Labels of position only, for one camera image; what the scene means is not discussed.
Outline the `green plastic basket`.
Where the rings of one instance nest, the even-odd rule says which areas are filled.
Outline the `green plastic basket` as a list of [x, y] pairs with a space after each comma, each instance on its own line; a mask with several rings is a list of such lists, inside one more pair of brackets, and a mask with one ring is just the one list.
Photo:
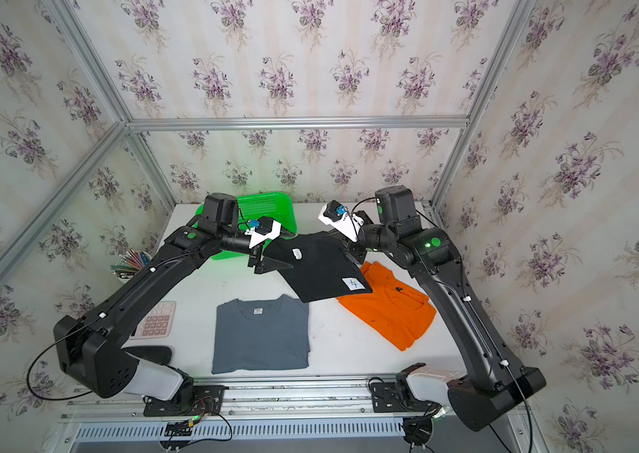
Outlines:
[[[297, 227], [292, 201], [286, 194], [254, 194], [231, 196], [213, 193], [189, 223], [189, 250], [203, 258], [230, 254], [249, 255], [250, 238], [245, 235], [250, 220], [270, 217], [282, 226], [277, 239], [291, 239]], [[272, 242], [266, 241], [263, 247]]]

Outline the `black t-shirt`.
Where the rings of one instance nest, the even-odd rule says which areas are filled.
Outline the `black t-shirt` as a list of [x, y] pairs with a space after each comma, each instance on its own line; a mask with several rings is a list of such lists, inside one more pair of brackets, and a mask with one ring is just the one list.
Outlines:
[[292, 269], [277, 272], [304, 303], [372, 292], [341, 241], [326, 231], [272, 241], [265, 255], [292, 260]]

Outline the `grey t-shirt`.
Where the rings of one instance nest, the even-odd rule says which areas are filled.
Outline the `grey t-shirt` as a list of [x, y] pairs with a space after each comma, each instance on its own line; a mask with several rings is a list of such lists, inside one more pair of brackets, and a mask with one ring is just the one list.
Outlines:
[[211, 373], [307, 368], [308, 327], [308, 305], [287, 294], [225, 302], [216, 309]]

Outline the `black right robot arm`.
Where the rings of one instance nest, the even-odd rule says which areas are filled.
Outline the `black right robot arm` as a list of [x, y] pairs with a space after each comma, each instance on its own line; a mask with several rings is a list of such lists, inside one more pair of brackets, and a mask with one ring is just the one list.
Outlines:
[[349, 251], [388, 256], [415, 279], [441, 315], [466, 368], [448, 385], [450, 406], [473, 431], [490, 426], [544, 389], [542, 372], [525, 365], [493, 326], [466, 277], [460, 251], [447, 232], [424, 218], [412, 191], [402, 185], [372, 197], [379, 220], [359, 208], [343, 209], [349, 220]]

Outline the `orange t-shirt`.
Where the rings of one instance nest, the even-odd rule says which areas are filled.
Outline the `orange t-shirt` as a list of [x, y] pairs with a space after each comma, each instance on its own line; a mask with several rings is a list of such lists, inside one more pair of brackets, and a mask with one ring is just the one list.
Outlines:
[[380, 262], [366, 262], [361, 272], [372, 292], [342, 296], [338, 303], [400, 351], [409, 349], [435, 320], [430, 298], [396, 279]]

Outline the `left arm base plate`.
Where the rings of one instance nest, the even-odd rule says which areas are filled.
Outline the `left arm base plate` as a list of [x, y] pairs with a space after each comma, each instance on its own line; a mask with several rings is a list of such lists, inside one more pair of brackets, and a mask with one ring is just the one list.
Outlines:
[[221, 410], [226, 387], [223, 385], [194, 385], [185, 387], [170, 400], [147, 398], [144, 417], [194, 416]]

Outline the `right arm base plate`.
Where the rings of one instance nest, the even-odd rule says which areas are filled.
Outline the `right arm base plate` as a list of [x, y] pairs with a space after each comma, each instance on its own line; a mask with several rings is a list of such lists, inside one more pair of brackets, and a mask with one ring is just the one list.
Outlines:
[[435, 413], [444, 406], [431, 401], [421, 401], [396, 381], [383, 381], [372, 377], [367, 382], [370, 403], [375, 413]]

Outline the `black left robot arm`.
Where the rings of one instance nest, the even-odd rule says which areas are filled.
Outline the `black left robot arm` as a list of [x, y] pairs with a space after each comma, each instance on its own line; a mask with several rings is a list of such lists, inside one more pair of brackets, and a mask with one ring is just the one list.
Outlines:
[[172, 288], [211, 257], [231, 251], [259, 263], [268, 241], [294, 233], [272, 217], [249, 220], [242, 230], [238, 198], [215, 193], [203, 210], [174, 230], [151, 262], [117, 292], [82, 317], [65, 316], [54, 327], [58, 365], [100, 398], [139, 394], [177, 404], [186, 410], [194, 399], [194, 380], [187, 373], [124, 350], [143, 318]]

